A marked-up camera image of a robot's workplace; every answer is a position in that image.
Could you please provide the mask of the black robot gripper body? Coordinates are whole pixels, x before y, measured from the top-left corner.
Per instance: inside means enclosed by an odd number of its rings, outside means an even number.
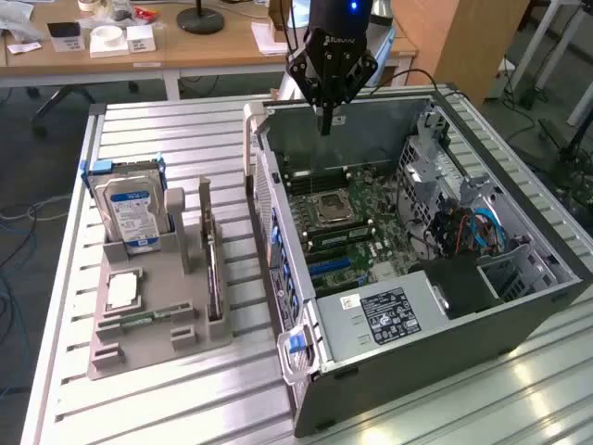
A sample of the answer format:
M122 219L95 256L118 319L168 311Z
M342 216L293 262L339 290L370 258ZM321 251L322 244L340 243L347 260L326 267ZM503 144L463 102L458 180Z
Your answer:
M369 1L312 1L309 9L308 37L305 43L314 69L322 79L326 101L327 54L361 55L367 46L366 31L371 15Z

